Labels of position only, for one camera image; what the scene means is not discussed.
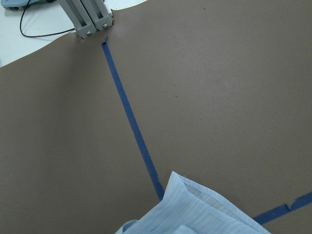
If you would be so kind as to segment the light blue button shirt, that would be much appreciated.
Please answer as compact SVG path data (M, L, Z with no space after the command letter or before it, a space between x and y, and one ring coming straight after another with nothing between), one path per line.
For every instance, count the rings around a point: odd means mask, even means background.
M119 234L266 234L268 231L219 193L172 172L163 199Z

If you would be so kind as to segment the aluminium frame post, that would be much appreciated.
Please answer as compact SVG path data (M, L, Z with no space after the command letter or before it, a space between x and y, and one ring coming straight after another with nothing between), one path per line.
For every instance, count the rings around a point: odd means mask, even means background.
M103 0L59 0L79 37L90 35L114 25L112 11Z

